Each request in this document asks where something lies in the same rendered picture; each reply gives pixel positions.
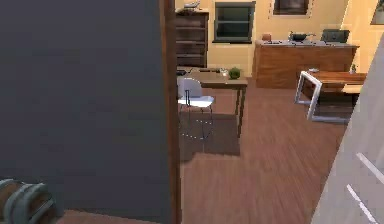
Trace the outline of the dark framed wall picture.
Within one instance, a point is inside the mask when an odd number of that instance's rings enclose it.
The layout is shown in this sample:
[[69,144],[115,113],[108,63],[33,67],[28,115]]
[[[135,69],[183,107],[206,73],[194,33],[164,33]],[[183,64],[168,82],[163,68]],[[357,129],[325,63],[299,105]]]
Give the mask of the dark framed wall picture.
[[309,0],[275,0],[274,15],[306,15]]

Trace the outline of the dark wooden shelf unit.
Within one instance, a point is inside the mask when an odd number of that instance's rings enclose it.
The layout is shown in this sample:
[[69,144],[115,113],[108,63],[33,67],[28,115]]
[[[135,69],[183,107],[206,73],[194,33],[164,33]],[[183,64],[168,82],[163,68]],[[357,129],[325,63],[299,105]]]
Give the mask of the dark wooden shelf unit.
[[176,13],[176,56],[178,66],[207,66],[207,12],[183,9]]

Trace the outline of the dark grey toaster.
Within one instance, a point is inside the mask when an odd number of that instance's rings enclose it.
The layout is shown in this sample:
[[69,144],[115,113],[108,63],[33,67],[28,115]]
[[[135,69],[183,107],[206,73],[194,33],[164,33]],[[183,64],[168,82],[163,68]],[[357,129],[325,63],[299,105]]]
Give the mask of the dark grey toaster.
[[346,43],[349,37],[349,30],[341,29],[324,29],[321,40],[324,42],[340,42]]

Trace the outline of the black frying pan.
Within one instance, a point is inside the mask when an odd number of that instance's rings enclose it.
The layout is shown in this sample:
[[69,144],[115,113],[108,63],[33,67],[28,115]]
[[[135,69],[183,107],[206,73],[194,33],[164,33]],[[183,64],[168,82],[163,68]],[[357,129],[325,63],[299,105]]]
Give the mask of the black frying pan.
[[314,36],[314,33],[299,34],[299,33],[290,32],[288,36],[288,40],[293,42],[303,42],[309,36]]

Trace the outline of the pale grey room door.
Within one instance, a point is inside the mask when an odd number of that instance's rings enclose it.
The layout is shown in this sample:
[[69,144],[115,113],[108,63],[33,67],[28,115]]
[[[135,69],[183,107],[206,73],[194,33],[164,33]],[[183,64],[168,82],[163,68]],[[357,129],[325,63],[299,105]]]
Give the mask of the pale grey room door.
[[384,224],[384,34],[310,224]]

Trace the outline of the wooden table with white legs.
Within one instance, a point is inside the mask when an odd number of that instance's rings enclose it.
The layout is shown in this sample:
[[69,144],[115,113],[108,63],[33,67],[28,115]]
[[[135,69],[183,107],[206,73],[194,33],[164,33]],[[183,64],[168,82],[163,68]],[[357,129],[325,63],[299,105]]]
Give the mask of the wooden table with white legs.
[[[335,71],[301,71],[297,82],[296,93],[294,97],[295,104],[308,105],[307,119],[315,122],[328,123],[348,123],[349,118],[318,116],[315,114],[320,93],[325,85],[331,85],[332,90],[341,93],[359,95],[361,87],[366,80],[366,73],[350,73],[350,72],[335,72]],[[308,81],[314,86],[312,97],[305,101],[301,100],[304,83]]]

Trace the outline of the white chair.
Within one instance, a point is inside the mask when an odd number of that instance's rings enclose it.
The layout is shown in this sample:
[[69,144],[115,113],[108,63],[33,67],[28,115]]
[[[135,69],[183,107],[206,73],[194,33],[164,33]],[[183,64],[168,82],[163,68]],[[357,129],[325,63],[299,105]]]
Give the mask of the white chair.
[[210,122],[204,122],[203,120],[196,120],[201,124],[201,130],[202,134],[201,137],[193,136],[189,134],[189,132],[182,133],[182,136],[190,137],[200,140],[206,139],[210,133],[207,135],[204,134],[204,124],[213,124],[213,114],[212,114],[212,104],[214,102],[214,97],[208,96],[208,95],[202,95],[202,86],[200,81],[194,79],[194,78],[186,78],[186,77],[180,77],[177,79],[177,87],[178,87],[178,104],[180,105],[180,111],[179,115],[181,113],[181,110],[183,106],[186,106],[188,108],[188,121],[190,123],[190,108],[199,108],[201,111],[201,114],[204,113],[204,108],[210,109]]

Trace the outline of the brown wooden dining table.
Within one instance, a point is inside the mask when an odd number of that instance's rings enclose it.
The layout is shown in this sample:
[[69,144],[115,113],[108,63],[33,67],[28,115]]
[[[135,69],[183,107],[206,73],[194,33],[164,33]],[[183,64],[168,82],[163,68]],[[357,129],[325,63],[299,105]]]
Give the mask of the brown wooden dining table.
[[245,78],[239,77],[238,79],[231,79],[229,75],[224,76],[221,72],[216,71],[196,71],[191,69],[187,73],[180,77],[194,78],[200,81],[202,89],[229,89],[236,92],[236,106],[235,115],[237,118],[237,137],[241,136],[246,91],[248,87],[248,81]]

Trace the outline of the wooden kitchen counter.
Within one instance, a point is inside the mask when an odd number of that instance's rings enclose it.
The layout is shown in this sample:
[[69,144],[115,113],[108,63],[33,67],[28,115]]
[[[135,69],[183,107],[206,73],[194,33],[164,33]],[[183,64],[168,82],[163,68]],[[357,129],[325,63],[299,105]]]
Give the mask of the wooden kitchen counter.
[[252,78],[259,88],[295,89],[301,71],[347,72],[356,45],[349,44],[255,44]]

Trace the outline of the dark framed window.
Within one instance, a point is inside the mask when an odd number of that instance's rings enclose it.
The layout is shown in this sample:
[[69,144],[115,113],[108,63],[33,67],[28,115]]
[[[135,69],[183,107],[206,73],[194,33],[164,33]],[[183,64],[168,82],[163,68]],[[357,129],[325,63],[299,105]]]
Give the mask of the dark framed window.
[[255,1],[216,2],[214,43],[251,43]]

